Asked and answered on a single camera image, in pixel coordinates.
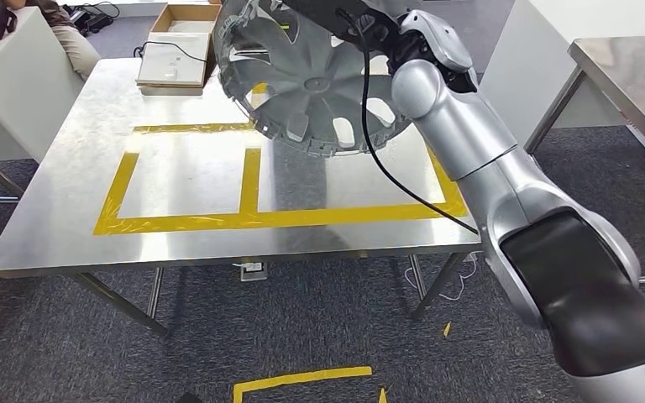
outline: robotic arm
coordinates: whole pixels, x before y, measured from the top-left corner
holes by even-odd
[[[478,93],[468,51],[429,13],[400,21],[361,0],[283,0],[337,37],[389,56],[392,97],[459,185],[488,265],[524,322],[547,328],[588,402],[645,401],[639,262],[603,217],[561,191]],[[351,29],[349,22],[359,26]]]

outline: cable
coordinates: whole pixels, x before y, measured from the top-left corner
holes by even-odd
[[[118,13],[115,14],[115,15],[110,15],[108,13],[105,13],[101,8],[98,7],[98,6],[102,6],[103,4],[109,4],[109,5],[113,6],[113,7],[115,7],[115,10],[117,10]],[[116,6],[115,4],[113,4],[112,2],[99,2],[99,3],[95,3],[95,4],[85,3],[85,4],[82,4],[80,6],[75,7],[75,10],[85,10],[85,7],[95,8],[99,13],[105,14],[109,18],[112,18],[112,19],[116,19],[117,17],[120,16],[120,8],[118,6]]]
[[[184,55],[186,55],[186,57],[189,57],[189,58],[191,58],[191,59],[193,59],[193,60],[199,60],[199,61],[201,61],[203,64],[206,64],[206,63],[207,63],[207,61],[206,61],[206,60],[204,60],[204,59],[199,59],[198,57],[194,57],[194,56],[192,56],[192,55],[189,55],[189,54],[188,54],[185,50],[183,50],[183,49],[182,49],[178,44],[174,44],[174,43],[172,43],[172,42],[157,42],[157,41],[153,41],[153,40],[148,40],[148,41],[144,42],[144,43],[142,44],[142,46],[138,46],[138,47],[134,48],[134,50],[132,51],[132,57],[140,57],[140,58],[141,58],[141,57],[142,57],[142,54],[144,53],[144,47],[146,47],[146,46],[147,46],[147,44],[169,44],[169,45],[171,45],[171,46],[175,46],[175,47],[176,47],[176,48],[177,48],[181,53],[183,53]]]
[[[476,229],[471,227],[469,224],[459,220],[458,218],[452,216],[451,214],[448,214],[442,209],[434,206],[432,203],[424,200],[413,191],[410,191],[406,186],[402,185],[402,183],[400,183],[385,168],[385,166],[382,164],[382,161],[380,161],[380,158],[377,156],[377,152],[375,151],[375,148],[372,146],[372,140],[370,139],[370,131],[367,127],[367,101],[370,96],[370,48],[367,46],[367,39],[364,37],[364,34],[362,33],[362,28],[359,26],[359,24],[357,24],[353,20],[352,16],[350,16],[349,13],[347,13],[346,11],[340,8],[338,9],[338,15],[344,18],[345,21],[347,21],[350,28],[354,29],[355,33],[357,34],[357,37],[359,38],[359,45],[362,47],[362,53],[364,55],[364,85],[362,90],[362,131],[364,132],[364,141],[367,143],[367,148],[370,149],[370,154],[372,154],[372,159],[375,160],[375,163],[380,168],[382,173],[385,174],[387,179],[389,179],[393,184],[395,184],[396,187],[403,190],[411,198],[413,198],[417,202],[420,202],[424,206],[429,207],[435,212],[441,214],[443,217],[446,217],[449,220],[457,223],[461,227],[466,228],[472,233],[478,235],[478,231],[476,231]]]
[[[466,289],[466,280],[468,280],[471,277],[473,277],[476,274],[476,271],[478,271],[478,258],[476,257],[476,255],[479,254],[479,253],[480,252],[473,252],[472,254],[469,254],[469,256],[471,256],[473,258],[473,260],[474,260],[474,270],[471,271],[467,275],[459,275],[459,278],[461,279],[461,291],[459,291],[459,295],[455,296],[455,297],[451,297],[451,296],[445,296],[444,294],[439,293],[438,296],[442,297],[445,300],[449,300],[449,301],[458,301],[458,300],[461,299],[461,296],[464,294],[464,290]],[[409,269],[404,270],[404,278],[406,279],[406,282],[408,282],[410,285],[412,285],[414,290],[416,290],[417,285],[414,284],[411,280],[409,280],[409,272],[410,271],[412,271],[412,267],[410,267]]]

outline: person's leg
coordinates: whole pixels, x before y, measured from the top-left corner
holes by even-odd
[[[83,80],[87,80],[95,64],[100,60],[100,55],[77,29],[73,27],[51,27],[51,29],[68,54],[73,70]]]

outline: black cable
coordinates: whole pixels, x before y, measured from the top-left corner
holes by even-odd
[[[115,7],[115,10],[117,10],[118,13],[115,14],[115,15],[110,15],[108,13],[105,13],[101,8],[98,7],[98,6],[102,6],[103,4],[109,4],[109,5],[113,6],[113,7]],[[95,8],[99,13],[105,14],[109,18],[112,18],[112,19],[116,19],[117,17],[120,16],[120,8],[118,6],[116,6],[115,4],[113,4],[112,2],[99,2],[99,3],[95,3],[95,4],[85,3],[85,4],[82,4],[80,6],[77,6],[76,10],[78,10],[78,9],[85,10],[85,7]]]
[[[154,41],[154,40],[148,40],[148,41],[144,42],[144,43],[142,44],[142,46],[138,46],[138,47],[134,48],[134,50],[132,51],[132,57],[140,57],[140,58],[141,58],[141,57],[142,57],[142,54],[144,53],[144,47],[145,47],[145,46],[147,46],[147,44],[169,44],[169,45],[171,45],[171,46],[176,47],[176,48],[177,48],[181,53],[183,53],[184,55],[186,55],[186,57],[189,57],[190,59],[193,59],[193,60],[199,60],[199,61],[201,61],[203,64],[206,64],[206,63],[207,63],[207,61],[206,61],[206,60],[204,60],[204,59],[199,59],[198,57],[194,57],[194,56],[192,56],[192,55],[189,55],[189,54],[186,52],[186,50],[183,50],[183,49],[182,49],[178,44],[174,44],[174,43],[172,43],[172,42],[157,42],[157,41]]]
[[[457,223],[461,227],[466,228],[472,233],[478,235],[478,231],[476,231],[476,229],[471,227],[469,224],[459,220],[458,218],[452,216],[451,214],[448,214],[442,209],[434,206],[432,203],[422,199],[416,193],[414,193],[413,191],[410,191],[408,188],[406,188],[406,186],[402,185],[402,183],[400,183],[385,168],[385,166],[382,164],[382,161],[380,161],[380,157],[377,156],[377,152],[375,151],[375,148],[372,146],[372,140],[370,139],[370,131],[367,128],[367,101],[370,96],[370,48],[367,46],[367,39],[364,37],[362,28],[359,26],[359,24],[357,24],[357,22],[354,21],[352,16],[350,16],[349,13],[347,13],[342,9],[338,9],[338,15],[344,18],[345,21],[347,21],[350,28],[354,29],[355,33],[357,34],[357,37],[359,38],[359,45],[360,47],[362,47],[362,53],[364,54],[364,85],[362,90],[362,131],[364,132],[364,141],[367,143],[367,148],[370,149],[370,154],[372,154],[372,159],[375,160],[375,163],[377,164],[378,167],[380,167],[380,170],[382,171],[383,174],[385,174],[387,179],[389,179],[393,184],[395,184],[396,187],[402,189],[411,198],[413,198],[417,202],[420,202],[424,206],[429,207],[430,209],[448,218],[449,220]]]

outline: yellow tape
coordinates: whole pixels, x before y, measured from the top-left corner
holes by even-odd
[[[239,212],[255,216],[258,212],[258,190],[260,183],[260,149],[246,149],[244,158],[244,179],[241,182]]]
[[[140,126],[135,133],[198,132],[214,133],[228,130],[250,130],[247,123]],[[427,150],[436,172],[438,184],[446,198],[445,203],[435,204],[438,208],[456,217],[466,215],[466,206],[459,188],[446,176],[436,158]],[[119,218],[127,187],[132,180],[139,154],[125,153],[107,194],[100,217],[93,231],[94,235],[125,233],[159,233],[174,231],[204,231],[216,229],[251,229],[309,227],[367,223],[380,221],[408,221],[437,218],[438,214],[420,204],[397,206],[329,208],[319,210],[294,210],[281,212],[258,212],[260,183],[260,149],[246,149],[239,212],[227,214],[205,214],[196,216],[129,217]]]
[[[268,90],[268,84],[261,82],[257,86],[255,86],[252,91],[254,95],[262,95],[262,94],[265,94],[267,90]]]
[[[221,133],[240,130],[255,130],[251,123],[209,123],[209,124],[172,124],[166,126],[135,126],[135,134],[148,133]]]
[[[351,367],[325,369],[322,371],[304,372],[301,374],[290,374],[276,376],[274,378],[252,380],[250,382],[243,382],[233,386],[233,403],[242,403],[244,400],[244,393],[253,390],[270,389],[281,385],[300,384],[317,380],[352,378],[355,376],[370,375],[372,375],[371,367]]]
[[[118,220],[120,207],[122,206],[124,195],[127,192],[138,159],[139,153],[125,153],[123,155],[118,171],[115,173],[115,180],[110,186],[107,197],[105,197],[105,205],[102,206],[100,217],[95,224],[96,235],[111,233],[110,228]]]

